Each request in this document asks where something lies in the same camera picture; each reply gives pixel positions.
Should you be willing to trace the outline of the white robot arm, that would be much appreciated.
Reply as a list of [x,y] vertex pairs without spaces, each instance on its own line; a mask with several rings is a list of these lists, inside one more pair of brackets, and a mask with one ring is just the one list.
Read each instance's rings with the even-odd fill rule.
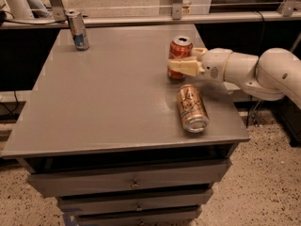
[[285,49],[272,48],[253,56],[224,48],[194,48],[191,56],[170,58],[167,66],[176,73],[232,83],[264,101],[287,96],[301,108],[301,60]]

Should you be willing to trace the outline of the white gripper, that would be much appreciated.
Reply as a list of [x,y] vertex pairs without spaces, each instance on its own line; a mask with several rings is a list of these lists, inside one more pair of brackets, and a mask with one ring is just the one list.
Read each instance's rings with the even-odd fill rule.
[[191,51],[191,57],[181,59],[169,59],[167,61],[167,74],[181,73],[184,75],[197,76],[202,73],[206,80],[216,82],[224,81],[224,71],[228,58],[232,54],[230,49],[195,47]]

